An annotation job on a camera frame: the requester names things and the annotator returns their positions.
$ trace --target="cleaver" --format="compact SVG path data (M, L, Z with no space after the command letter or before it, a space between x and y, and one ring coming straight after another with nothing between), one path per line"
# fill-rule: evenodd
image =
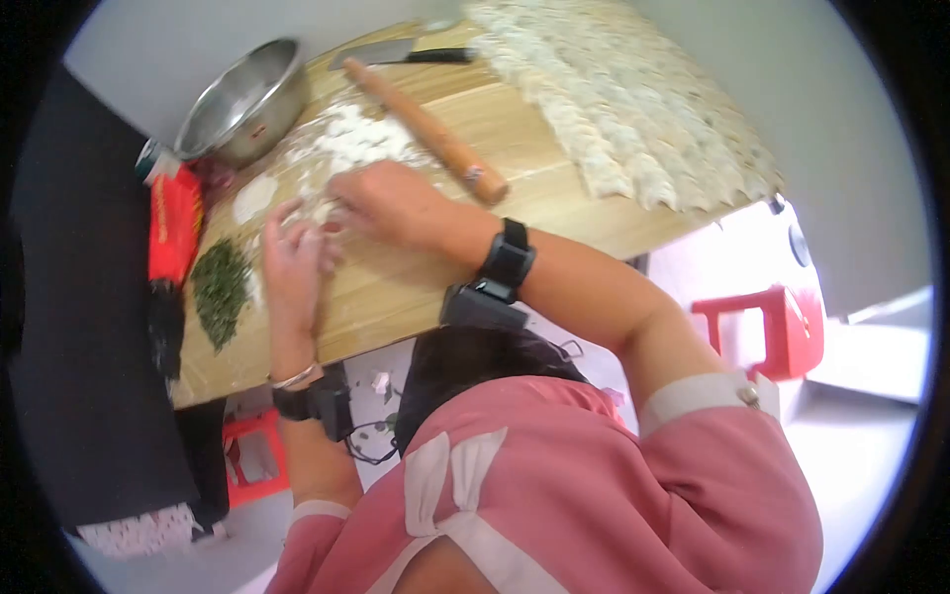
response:
M467 64L476 56L475 50L471 48L438 48L412 51L413 44L415 44L415 39L393 39L356 46L355 48L346 48L333 56L329 69L338 70L342 68L343 61L351 56L363 64L411 62Z

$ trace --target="metal bowl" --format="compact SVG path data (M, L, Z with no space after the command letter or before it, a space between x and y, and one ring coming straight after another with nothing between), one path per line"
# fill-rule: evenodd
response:
M267 154L310 101L294 39L254 49L201 93L175 139L183 161L210 158L240 169Z

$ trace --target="silver bracelet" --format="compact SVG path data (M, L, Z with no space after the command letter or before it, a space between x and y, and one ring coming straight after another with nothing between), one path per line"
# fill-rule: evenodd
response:
M307 377L309 377L310 374L312 374L318 367L320 367L320 364L314 361L310 367L300 372L299 374L295 375L294 377L291 377L290 379L285 379L283 381L278 381L278 382L271 382L271 388L275 390L284 390L285 388L290 388L294 384L299 384L301 381L307 379ZM269 374L267 375L267 379L268 381L270 381L271 379L271 376Z

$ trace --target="wooden table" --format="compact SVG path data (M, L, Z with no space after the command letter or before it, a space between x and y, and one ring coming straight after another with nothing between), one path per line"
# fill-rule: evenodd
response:
M421 38L415 49L461 47L479 33L475 26L462 23ZM416 34L414 25L399 24L353 40L345 47ZM272 205L308 187L323 186L329 177L326 163L316 157L289 163L287 152L295 139L316 133L311 129L318 126L305 124L326 106L347 100L364 105L366 115L382 117L380 109L345 78L343 70L327 70L338 50L307 65L313 100L297 122L297 129L267 157L241 171L230 188L211 197L216 206L207 215L200 253L225 236L239 246L254 244L262 218L238 227L231 201L261 172L279 181ZM666 207L647 211L621 196L592 198L540 112L524 102L516 88L501 83L484 61L470 66L389 65L377 72L441 118L508 179L511 192L492 207L495 214L586 243L615 258L629 259L648 252L749 204L722 205L711 212L675 213ZM449 198L473 201L444 169L433 166L423 170ZM446 287L469 276L444 259L395 250L354 235L344 238L343 247L346 260L329 288L324 327L316 339L319 358L325 363L435 328ZM257 251L252 262L259 275ZM215 355L195 313L190 283L185 295L181 381L172 388L175 408L264 383L269 367L266 306L246 305L238 317L237 335Z

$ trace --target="red plastic stool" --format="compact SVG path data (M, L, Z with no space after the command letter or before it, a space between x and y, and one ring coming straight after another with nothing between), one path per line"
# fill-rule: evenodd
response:
M697 301L693 313L706 317L710 343L722 354L719 315L761 309L765 321L766 360L756 363L749 376L762 374L772 381L802 377L825 354L825 306L818 287L790 289L775 284L761 293Z
M290 480L287 478L287 458L284 454L284 447L280 443L280 435L277 434L277 419L277 410L269 409L256 417L224 423L224 429L221 432L224 443L226 444L229 439L234 440L231 449L228 451L228 459L231 460L237 476L237 482L235 483L231 480L231 475L228 474L228 501L232 508L291 487ZM262 432L267 440L267 446L270 448L271 455L277 464L278 474L274 478L248 483L240 467L238 439L257 431Z

